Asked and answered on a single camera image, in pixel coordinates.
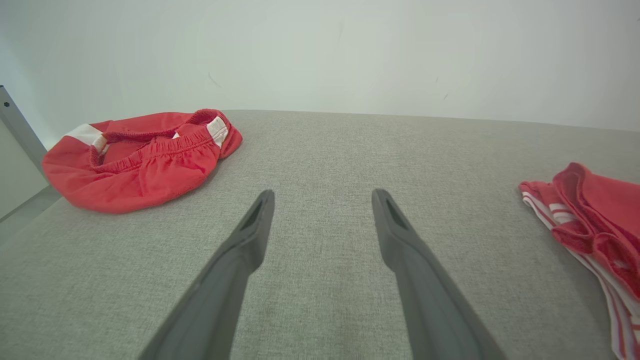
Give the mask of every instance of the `metal frame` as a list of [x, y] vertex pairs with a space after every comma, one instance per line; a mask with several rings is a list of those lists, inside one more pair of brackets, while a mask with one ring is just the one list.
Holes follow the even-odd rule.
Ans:
[[44, 176], [41, 162], [44, 154], [47, 153], [47, 149], [33, 132], [33, 129], [3, 85], [0, 85], [0, 119], [2, 119], [9, 132], [18, 141], [18, 144], [29, 156], [38, 171]]

